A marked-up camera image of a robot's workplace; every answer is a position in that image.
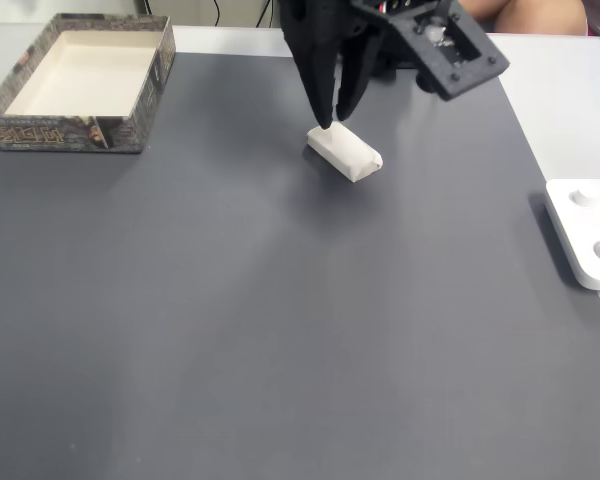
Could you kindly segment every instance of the cable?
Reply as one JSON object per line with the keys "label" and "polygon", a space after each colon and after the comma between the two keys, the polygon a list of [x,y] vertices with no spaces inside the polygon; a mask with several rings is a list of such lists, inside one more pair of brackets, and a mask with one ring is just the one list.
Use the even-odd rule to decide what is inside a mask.
{"label": "cable", "polygon": [[218,16],[216,17],[216,24],[214,25],[214,27],[218,26],[218,22],[220,21],[220,7],[218,6],[218,1],[217,0],[213,0],[213,3],[216,4],[216,10],[218,10]]}
{"label": "cable", "polygon": [[260,26],[262,17],[264,17],[264,14],[267,12],[267,8],[269,8],[270,3],[271,3],[271,0],[267,0],[267,4],[264,6],[264,10],[262,10],[262,13],[260,14],[260,18],[258,19],[258,23],[256,24],[256,28],[258,28]]}

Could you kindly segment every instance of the open box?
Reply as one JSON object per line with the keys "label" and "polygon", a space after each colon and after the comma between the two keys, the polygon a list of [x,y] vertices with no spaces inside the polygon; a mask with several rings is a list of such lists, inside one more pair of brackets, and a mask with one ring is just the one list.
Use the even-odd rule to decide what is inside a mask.
{"label": "open box", "polygon": [[174,56],[168,17],[56,15],[0,85],[0,149],[142,151]]}

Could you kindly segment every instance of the gray table surface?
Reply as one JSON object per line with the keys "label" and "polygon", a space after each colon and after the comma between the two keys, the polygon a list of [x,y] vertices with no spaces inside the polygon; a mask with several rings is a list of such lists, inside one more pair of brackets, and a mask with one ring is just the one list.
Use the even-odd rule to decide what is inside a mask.
{"label": "gray table surface", "polygon": [[[42,27],[0,24],[0,81]],[[174,25],[173,31],[178,52],[291,56],[280,29]],[[490,38],[511,62],[500,82],[545,180],[600,178],[600,38]]]}
{"label": "gray table surface", "polygon": [[356,185],[299,89],[178,54],[142,155],[0,153],[0,478],[600,479],[600,299],[500,85],[372,85]]}

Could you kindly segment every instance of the person's knee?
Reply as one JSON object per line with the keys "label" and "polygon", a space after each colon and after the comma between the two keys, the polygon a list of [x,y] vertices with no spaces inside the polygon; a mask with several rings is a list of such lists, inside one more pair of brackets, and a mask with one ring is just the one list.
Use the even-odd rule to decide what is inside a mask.
{"label": "person's knee", "polygon": [[495,23],[496,32],[586,35],[581,0],[510,0]]}
{"label": "person's knee", "polygon": [[493,20],[509,0],[459,0],[460,5],[479,22]]}

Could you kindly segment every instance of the white object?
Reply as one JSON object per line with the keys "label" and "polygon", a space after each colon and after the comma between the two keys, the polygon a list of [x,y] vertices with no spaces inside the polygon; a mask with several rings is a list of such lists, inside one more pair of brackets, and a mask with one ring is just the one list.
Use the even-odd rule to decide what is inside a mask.
{"label": "white object", "polygon": [[578,281],[600,290],[600,180],[551,180],[548,210]]}
{"label": "white object", "polygon": [[327,130],[314,128],[307,135],[307,143],[352,182],[382,167],[380,154],[339,122]]}

